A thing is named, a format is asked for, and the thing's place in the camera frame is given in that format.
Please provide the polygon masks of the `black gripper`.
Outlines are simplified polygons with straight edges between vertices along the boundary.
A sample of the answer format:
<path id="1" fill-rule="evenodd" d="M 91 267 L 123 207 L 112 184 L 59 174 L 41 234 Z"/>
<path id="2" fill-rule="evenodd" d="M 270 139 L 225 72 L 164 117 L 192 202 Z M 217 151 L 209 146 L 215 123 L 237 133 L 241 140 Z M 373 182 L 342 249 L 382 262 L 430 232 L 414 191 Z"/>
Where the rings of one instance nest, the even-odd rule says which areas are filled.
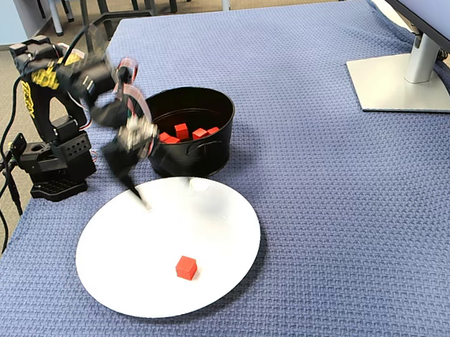
<path id="1" fill-rule="evenodd" d="M 101 149 L 103 156 L 116 179 L 140 200 L 145 210 L 151 211 L 152 207 L 137 190 L 137 186 L 134 184 L 134 180 L 130 173 L 138 162 L 145 157 L 143 154 L 144 150 L 145 140 L 142 139 L 141 141 L 128 146 L 120 137 L 115 137 L 114 140 L 108 142 Z"/>

